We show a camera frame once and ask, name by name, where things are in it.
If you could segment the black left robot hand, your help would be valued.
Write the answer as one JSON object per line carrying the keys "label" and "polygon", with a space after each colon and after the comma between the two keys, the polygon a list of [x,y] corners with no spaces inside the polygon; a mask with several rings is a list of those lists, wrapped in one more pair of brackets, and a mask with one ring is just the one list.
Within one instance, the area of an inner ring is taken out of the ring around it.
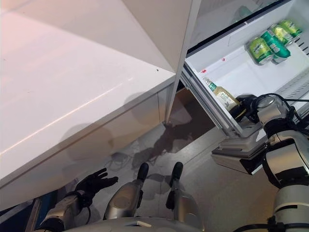
{"label": "black left robot hand", "polygon": [[117,176],[107,178],[107,175],[106,168],[100,169],[80,181],[75,187],[75,190],[96,194],[100,190],[110,187],[118,182]]}

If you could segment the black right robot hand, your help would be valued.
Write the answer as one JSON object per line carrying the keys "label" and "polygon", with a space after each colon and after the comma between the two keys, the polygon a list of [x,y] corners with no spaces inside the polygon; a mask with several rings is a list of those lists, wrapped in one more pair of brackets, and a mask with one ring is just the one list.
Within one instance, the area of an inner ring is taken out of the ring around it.
{"label": "black right robot hand", "polygon": [[253,108],[253,102],[257,97],[253,94],[243,94],[236,97],[237,105],[229,110],[230,115],[237,121],[241,122],[246,117],[252,123],[258,123],[256,109]]}

